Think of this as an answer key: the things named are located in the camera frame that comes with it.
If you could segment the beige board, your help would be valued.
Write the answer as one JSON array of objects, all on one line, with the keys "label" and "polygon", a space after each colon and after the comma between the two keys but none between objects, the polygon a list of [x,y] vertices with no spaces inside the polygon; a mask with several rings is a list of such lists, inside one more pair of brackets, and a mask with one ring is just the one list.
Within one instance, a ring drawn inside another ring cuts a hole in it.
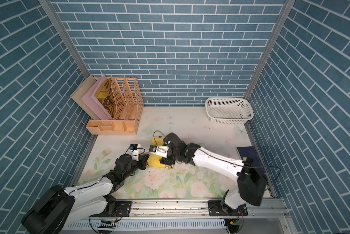
[{"label": "beige board", "polygon": [[78,88],[71,94],[71,99],[79,105],[93,120],[99,120],[100,118],[85,104],[82,97],[89,91],[89,89],[96,83],[96,79],[93,75],[87,77]]}]

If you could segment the aluminium corner post right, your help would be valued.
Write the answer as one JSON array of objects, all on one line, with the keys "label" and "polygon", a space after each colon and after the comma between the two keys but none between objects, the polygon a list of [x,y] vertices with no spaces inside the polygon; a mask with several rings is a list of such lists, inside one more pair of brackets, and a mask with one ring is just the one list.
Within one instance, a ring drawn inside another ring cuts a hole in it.
[{"label": "aluminium corner post right", "polygon": [[247,87],[247,90],[244,95],[244,99],[249,99],[250,96],[253,93],[254,87],[257,84],[259,77],[263,71],[263,68],[268,60],[268,57],[280,35],[280,32],[283,29],[283,26],[289,16],[290,11],[292,10],[292,7],[295,3],[295,0],[287,0],[284,2],[284,5],[280,11],[279,17],[277,19],[277,22],[275,23],[272,33],[267,41],[267,44],[264,48],[264,51],[260,57],[260,61],[255,69],[255,72],[250,80],[250,83]]}]

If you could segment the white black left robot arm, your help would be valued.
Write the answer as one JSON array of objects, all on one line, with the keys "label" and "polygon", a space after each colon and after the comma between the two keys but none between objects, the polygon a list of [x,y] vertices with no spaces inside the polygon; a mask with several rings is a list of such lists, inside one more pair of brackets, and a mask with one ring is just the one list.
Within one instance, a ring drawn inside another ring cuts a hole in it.
[{"label": "white black left robot arm", "polygon": [[134,160],[124,154],[115,161],[114,169],[96,181],[67,188],[51,187],[24,215],[21,224],[31,234],[58,234],[63,227],[93,215],[123,217],[128,211],[116,204],[112,193],[137,170],[145,170],[149,156],[142,154]]}]

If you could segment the yellow black patterned book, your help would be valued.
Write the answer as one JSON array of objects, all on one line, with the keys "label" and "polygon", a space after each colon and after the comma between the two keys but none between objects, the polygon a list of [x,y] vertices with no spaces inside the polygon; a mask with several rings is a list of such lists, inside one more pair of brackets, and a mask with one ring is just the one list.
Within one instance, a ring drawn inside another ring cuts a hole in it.
[{"label": "yellow black patterned book", "polygon": [[98,85],[94,91],[94,96],[102,105],[108,115],[108,119],[112,120],[116,113],[116,104],[112,91],[112,80],[101,76],[98,80]]}]

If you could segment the aluminium corner post left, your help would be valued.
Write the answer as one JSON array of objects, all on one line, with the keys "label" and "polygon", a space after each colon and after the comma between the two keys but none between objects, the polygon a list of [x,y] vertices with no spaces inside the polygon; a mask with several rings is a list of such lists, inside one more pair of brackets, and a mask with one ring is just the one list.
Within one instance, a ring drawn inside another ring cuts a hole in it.
[{"label": "aluminium corner post left", "polygon": [[46,15],[50,19],[52,25],[56,29],[57,33],[59,34],[60,38],[62,39],[63,43],[65,44],[67,50],[69,51],[70,55],[74,59],[76,65],[78,66],[79,70],[82,72],[85,78],[90,76],[90,72],[88,71],[84,61],[82,60],[79,52],[77,51],[73,41],[71,40],[69,34],[67,33],[67,30],[62,23],[59,15],[57,14],[54,6],[52,5],[51,1],[49,0],[39,0],[39,3],[43,10],[45,11]]}]

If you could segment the white perforated plastic basket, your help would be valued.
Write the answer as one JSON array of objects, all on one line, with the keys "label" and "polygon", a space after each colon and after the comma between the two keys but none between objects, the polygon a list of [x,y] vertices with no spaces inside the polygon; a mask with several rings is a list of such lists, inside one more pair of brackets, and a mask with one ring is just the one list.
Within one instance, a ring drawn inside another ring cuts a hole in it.
[{"label": "white perforated plastic basket", "polygon": [[253,119],[251,104],[243,98],[208,98],[205,102],[208,119],[217,124],[245,124]]}]

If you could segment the yellow cartoon pillowcase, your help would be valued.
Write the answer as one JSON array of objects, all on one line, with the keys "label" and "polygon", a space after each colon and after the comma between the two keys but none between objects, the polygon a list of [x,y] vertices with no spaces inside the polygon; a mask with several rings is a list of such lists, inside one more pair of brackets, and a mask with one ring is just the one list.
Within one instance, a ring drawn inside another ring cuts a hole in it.
[{"label": "yellow cartoon pillowcase", "polygon": [[[163,139],[164,137],[154,137],[151,141],[151,146],[157,146],[157,144],[159,143],[160,146],[163,145]],[[155,168],[167,168],[167,169],[173,169],[174,168],[174,164],[172,165],[167,165],[161,162],[161,160],[163,159],[161,156],[156,155],[155,153],[152,153],[151,151],[149,152],[150,156],[147,160],[147,165],[149,167],[155,167]]]}]

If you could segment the pink board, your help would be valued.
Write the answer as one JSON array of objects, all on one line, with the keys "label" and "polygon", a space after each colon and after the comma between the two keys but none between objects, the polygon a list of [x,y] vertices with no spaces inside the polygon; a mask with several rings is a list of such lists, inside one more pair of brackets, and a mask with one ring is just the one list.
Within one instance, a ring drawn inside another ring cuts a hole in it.
[{"label": "pink board", "polygon": [[96,117],[92,117],[93,120],[112,120],[111,114],[109,114],[103,105],[95,97],[98,88],[103,82],[106,82],[107,78],[102,75],[92,87],[85,93],[81,100],[86,104],[86,106],[94,113]]}]

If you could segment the orange plastic file organizer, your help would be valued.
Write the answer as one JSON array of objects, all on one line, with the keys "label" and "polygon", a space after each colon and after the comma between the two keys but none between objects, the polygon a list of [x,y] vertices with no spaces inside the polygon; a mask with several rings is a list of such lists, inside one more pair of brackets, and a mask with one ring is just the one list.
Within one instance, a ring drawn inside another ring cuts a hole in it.
[{"label": "orange plastic file organizer", "polygon": [[136,135],[143,112],[143,98],[137,78],[108,78],[116,113],[112,120],[89,120],[86,129],[93,135]]}]

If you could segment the dark blue book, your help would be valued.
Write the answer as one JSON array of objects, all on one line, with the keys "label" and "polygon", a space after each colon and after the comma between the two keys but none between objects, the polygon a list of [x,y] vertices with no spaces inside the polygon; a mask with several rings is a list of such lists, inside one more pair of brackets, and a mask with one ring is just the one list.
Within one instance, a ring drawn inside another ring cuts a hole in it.
[{"label": "dark blue book", "polygon": [[244,163],[244,166],[247,168],[254,167],[255,169],[262,169],[262,163],[258,156],[257,151],[253,146],[245,147],[236,147],[238,155],[241,157]]}]

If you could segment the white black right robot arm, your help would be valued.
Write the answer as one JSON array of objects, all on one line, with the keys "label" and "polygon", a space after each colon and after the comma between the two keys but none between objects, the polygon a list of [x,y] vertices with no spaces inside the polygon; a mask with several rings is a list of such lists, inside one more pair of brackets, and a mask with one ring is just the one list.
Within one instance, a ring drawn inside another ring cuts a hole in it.
[{"label": "white black right robot arm", "polygon": [[237,183],[234,189],[227,190],[222,199],[221,206],[226,212],[236,211],[246,203],[257,207],[262,203],[268,179],[262,167],[252,158],[227,158],[198,144],[186,144],[174,133],[164,137],[164,142],[157,146],[156,154],[162,157],[164,164],[178,161],[207,168]]}]

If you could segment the aluminium corner post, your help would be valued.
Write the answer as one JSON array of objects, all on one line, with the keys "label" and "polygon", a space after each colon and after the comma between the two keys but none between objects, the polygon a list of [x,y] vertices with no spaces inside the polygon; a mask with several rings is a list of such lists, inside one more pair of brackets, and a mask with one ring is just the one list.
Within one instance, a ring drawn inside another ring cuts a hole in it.
[{"label": "aluminium corner post", "polygon": [[51,1],[49,0],[39,0],[39,3],[43,10],[45,11],[46,15],[50,19],[52,25],[56,29],[57,33],[59,34],[60,38],[62,39],[63,43],[65,44],[67,50],[69,51],[70,55],[74,59],[76,65],[78,66],[79,70],[82,72],[85,78],[90,76],[90,72],[88,71],[84,61],[82,60],[79,52],[77,51],[73,41],[71,40],[69,34],[67,33],[67,30],[62,23],[59,15],[57,14],[54,6],[52,5]]},{"label": "aluminium corner post", "polygon": [[260,61],[255,69],[255,72],[250,80],[250,83],[247,87],[247,90],[244,95],[244,99],[249,99],[250,96],[253,93],[254,87],[257,84],[259,77],[263,71],[263,68],[268,60],[268,57],[280,35],[280,32],[283,29],[283,26],[289,16],[290,11],[292,10],[292,7],[295,3],[295,0],[287,0],[284,2],[284,5],[280,11],[279,17],[277,19],[277,22],[275,23],[272,33],[267,41],[267,44],[264,48],[264,51],[260,57]]}]

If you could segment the green circuit board right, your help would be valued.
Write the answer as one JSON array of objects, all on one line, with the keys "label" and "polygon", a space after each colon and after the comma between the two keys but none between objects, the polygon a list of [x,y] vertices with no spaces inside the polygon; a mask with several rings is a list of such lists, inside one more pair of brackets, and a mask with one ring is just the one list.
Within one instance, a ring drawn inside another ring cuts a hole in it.
[{"label": "green circuit board right", "polygon": [[229,220],[229,224],[231,226],[240,226],[242,223],[242,220],[241,219],[230,219]]}]

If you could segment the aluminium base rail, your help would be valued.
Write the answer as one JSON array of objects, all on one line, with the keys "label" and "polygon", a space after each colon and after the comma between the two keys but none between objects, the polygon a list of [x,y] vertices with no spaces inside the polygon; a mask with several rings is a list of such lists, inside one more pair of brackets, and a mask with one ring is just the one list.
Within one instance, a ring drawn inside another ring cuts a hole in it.
[{"label": "aluminium base rail", "polygon": [[[226,212],[219,199],[118,199],[128,211],[123,217],[94,215],[69,224],[59,232],[104,233],[170,230],[218,230],[238,234],[295,234],[294,223],[282,199],[265,198],[259,207],[243,204]],[[231,226],[230,219],[241,219]]]}]

